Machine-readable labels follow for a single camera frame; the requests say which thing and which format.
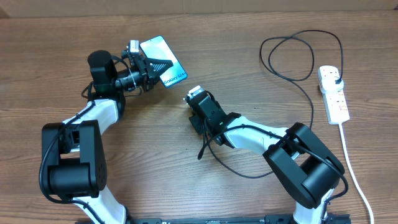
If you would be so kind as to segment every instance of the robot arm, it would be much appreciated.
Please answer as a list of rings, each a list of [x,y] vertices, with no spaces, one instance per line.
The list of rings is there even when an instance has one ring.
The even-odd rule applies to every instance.
[[[295,222],[322,223],[326,218],[324,204],[345,170],[309,128],[300,123],[289,129],[272,128],[253,123],[237,113],[226,114],[214,96],[200,86],[190,90],[185,101],[193,110],[190,121],[198,134],[207,132],[219,145],[250,149],[263,155],[285,190],[297,202],[293,215]],[[311,156],[299,166],[294,159],[303,153]]]
[[[139,87],[144,92],[153,89],[161,74],[173,66],[171,60],[139,55],[137,46],[138,41],[130,41],[127,50],[122,51],[122,59],[104,50],[93,52],[88,57],[93,82],[87,88],[86,108],[62,123],[46,124],[42,129],[40,188],[43,194],[53,202],[73,202],[94,223],[130,222],[127,209],[106,186],[101,135],[122,117],[126,103],[124,91]],[[117,72],[114,60],[125,64],[127,69]],[[80,152],[80,157],[60,157],[71,152]],[[61,200],[49,195],[57,195]]]

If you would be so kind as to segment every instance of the blue phone screen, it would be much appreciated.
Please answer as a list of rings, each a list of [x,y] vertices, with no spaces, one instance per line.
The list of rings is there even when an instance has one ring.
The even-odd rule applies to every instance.
[[[187,78],[187,73],[162,36],[147,40],[141,43],[140,47],[148,58],[171,60],[173,62],[173,66],[160,76],[164,86],[170,87]]]

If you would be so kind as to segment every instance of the table surface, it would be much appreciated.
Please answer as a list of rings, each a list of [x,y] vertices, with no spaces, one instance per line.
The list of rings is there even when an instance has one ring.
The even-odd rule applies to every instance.
[[[87,56],[119,55],[129,39],[162,35],[188,73],[172,88],[158,84],[127,98],[120,122],[103,135],[108,186],[136,218],[261,217],[292,213],[294,200],[275,175],[244,179],[205,152],[182,98],[201,85],[223,109],[273,127],[308,124],[310,105],[298,88],[259,61],[269,37],[324,29],[342,41],[344,81],[351,120],[344,124],[351,163],[377,223],[398,215],[398,12],[287,12],[178,16],[114,16],[0,20],[0,223],[73,223],[87,216],[73,205],[47,201],[38,185],[41,128],[80,111],[80,92],[91,81]],[[300,35],[315,51],[315,72],[300,82],[313,100],[313,131],[345,165],[337,126],[327,123],[316,69],[340,67],[340,51],[326,34]],[[275,46],[269,42],[264,54]],[[274,68],[304,77],[311,66],[306,45],[290,41],[272,56]],[[270,171],[248,150],[214,147],[246,175]],[[366,223],[368,212],[346,169],[349,192],[329,212]]]

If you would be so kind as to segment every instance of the power strip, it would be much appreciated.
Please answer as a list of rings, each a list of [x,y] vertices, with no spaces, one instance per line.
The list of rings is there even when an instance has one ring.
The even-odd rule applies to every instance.
[[[319,87],[325,103],[329,124],[341,124],[349,120],[346,98],[344,97],[344,82],[336,84],[339,79],[338,69],[325,65],[318,69]]]
[[[358,181],[356,180],[354,170],[351,166],[346,147],[346,141],[343,132],[343,123],[349,120],[348,108],[346,98],[343,93],[344,82],[336,83],[339,79],[338,69],[333,66],[325,65],[318,69],[319,87],[323,95],[323,102],[325,103],[326,115],[328,116],[329,124],[338,124],[341,135],[341,143],[343,145],[344,157],[347,162],[349,173],[353,178],[354,185],[361,198],[363,199],[366,208],[369,212],[370,224],[374,223],[372,208],[366,200]]]

